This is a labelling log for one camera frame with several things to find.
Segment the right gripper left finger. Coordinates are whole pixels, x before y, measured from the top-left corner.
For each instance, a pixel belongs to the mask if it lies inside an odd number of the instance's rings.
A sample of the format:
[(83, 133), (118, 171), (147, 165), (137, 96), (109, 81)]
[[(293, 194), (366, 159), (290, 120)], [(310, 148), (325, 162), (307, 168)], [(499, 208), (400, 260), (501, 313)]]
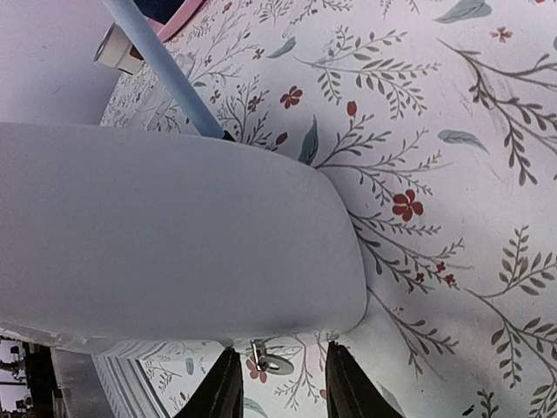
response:
[(175, 418), (242, 418), (244, 382), (239, 354), (226, 348)]

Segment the white metronome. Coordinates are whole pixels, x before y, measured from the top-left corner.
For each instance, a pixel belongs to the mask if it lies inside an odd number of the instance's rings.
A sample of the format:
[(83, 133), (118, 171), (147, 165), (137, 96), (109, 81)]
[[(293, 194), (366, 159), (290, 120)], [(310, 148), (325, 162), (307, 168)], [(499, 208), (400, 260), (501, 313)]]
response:
[(220, 139), (1, 126), (1, 329), (100, 351), (344, 333), (366, 311), (346, 207), (322, 173)]

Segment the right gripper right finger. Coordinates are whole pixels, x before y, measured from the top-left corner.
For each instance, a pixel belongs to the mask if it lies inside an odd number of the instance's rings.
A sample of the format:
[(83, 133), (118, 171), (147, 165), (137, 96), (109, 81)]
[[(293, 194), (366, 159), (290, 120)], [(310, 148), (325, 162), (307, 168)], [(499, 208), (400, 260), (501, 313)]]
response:
[(346, 346), (331, 341), (325, 363), (327, 416), (401, 418), (373, 385)]

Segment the white perforated music stand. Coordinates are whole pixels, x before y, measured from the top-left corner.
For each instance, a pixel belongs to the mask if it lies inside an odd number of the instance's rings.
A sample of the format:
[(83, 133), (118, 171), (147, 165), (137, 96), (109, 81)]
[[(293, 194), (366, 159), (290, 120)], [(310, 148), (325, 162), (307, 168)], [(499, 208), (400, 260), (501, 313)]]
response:
[(104, 0), (103, 4), (199, 134), (233, 142), (234, 138), (218, 123), (134, 2)]

